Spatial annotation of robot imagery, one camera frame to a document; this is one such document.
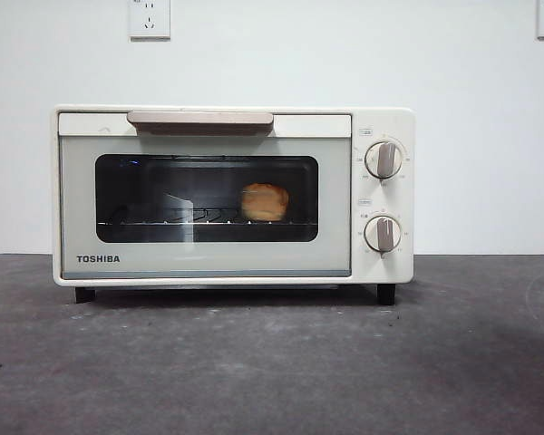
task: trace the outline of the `oven window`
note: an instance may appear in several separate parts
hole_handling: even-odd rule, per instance
[[[309,156],[105,154],[95,188],[107,243],[308,242],[318,233]]]

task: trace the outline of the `black foot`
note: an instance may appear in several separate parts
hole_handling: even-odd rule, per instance
[[[77,304],[84,304],[85,302],[94,301],[95,292],[93,288],[87,287],[75,287],[74,299]]]
[[[377,300],[380,305],[395,305],[395,284],[377,284]]]

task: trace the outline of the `toaster oven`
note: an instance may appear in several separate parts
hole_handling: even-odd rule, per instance
[[[413,276],[406,109],[58,106],[53,278],[97,287]]]

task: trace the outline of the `wire rack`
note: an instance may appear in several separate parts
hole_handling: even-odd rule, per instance
[[[315,225],[310,222],[261,221],[247,220],[237,208],[166,208],[163,211],[163,220],[141,220],[137,222],[98,222],[103,226],[186,226],[186,225]]]

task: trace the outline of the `white knob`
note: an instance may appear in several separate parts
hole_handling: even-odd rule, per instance
[[[389,179],[401,168],[399,147],[389,140],[375,143],[364,155],[364,165],[373,177]]]
[[[364,228],[364,239],[375,251],[391,252],[401,241],[401,228],[390,217],[374,217]]]

